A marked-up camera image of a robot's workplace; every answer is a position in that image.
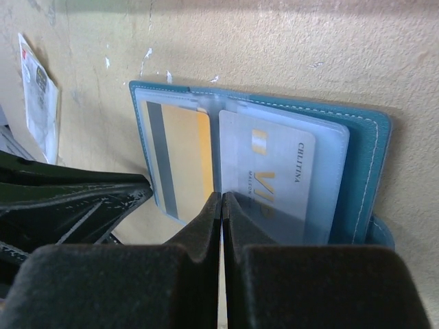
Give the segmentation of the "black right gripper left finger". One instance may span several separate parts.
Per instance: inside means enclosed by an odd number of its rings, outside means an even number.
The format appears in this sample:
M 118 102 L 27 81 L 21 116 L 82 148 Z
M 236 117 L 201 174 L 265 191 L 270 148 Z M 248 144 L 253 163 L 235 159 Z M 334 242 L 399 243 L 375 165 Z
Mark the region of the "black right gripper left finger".
M 222 197 L 161 245 L 48 245 L 23 263 L 2 328 L 215 328 Z

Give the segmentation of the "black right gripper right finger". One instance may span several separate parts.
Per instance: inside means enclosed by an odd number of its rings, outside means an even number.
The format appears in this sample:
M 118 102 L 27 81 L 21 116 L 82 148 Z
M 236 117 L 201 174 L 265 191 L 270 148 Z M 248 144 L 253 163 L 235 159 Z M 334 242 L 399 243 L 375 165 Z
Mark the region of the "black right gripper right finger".
M 222 198 L 230 328 L 428 328 L 400 256 L 373 245 L 279 245 Z

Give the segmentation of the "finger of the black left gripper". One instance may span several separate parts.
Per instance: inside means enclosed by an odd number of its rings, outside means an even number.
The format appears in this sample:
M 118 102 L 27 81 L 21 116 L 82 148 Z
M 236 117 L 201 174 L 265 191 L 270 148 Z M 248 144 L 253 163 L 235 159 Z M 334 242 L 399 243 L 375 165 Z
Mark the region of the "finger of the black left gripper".
M 45 245 L 103 243 L 152 196 L 148 186 L 16 186 L 1 200 L 1 259 Z
M 141 174 L 86 171 L 1 152 L 2 206 L 136 206 L 150 197 Z

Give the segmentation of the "blue leather card holder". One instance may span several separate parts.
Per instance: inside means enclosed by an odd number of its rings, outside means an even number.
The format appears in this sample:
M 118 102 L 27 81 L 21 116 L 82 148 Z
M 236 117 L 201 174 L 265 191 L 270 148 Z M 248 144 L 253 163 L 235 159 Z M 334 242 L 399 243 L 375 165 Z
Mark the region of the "blue leather card holder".
M 314 99 L 271 97 L 211 87 L 134 80 L 129 83 L 129 89 L 131 95 L 137 91 L 154 90 L 167 96 L 175 93 L 179 96 L 228 97 L 345 125 L 351 137 L 340 188 L 341 200 L 337 203 L 329 242 L 395 248 L 394 237 L 389 227 L 372 213 L 392 133 L 392 121 L 386 113 L 365 106 Z

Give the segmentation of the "silver VIP card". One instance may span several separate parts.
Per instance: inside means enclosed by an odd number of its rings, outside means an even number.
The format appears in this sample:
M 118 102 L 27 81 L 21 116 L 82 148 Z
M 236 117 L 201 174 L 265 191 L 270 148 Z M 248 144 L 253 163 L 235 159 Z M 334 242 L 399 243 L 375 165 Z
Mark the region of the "silver VIP card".
M 301 235 L 316 139 L 289 117 L 219 114 L 222 190 L 267 226 Z

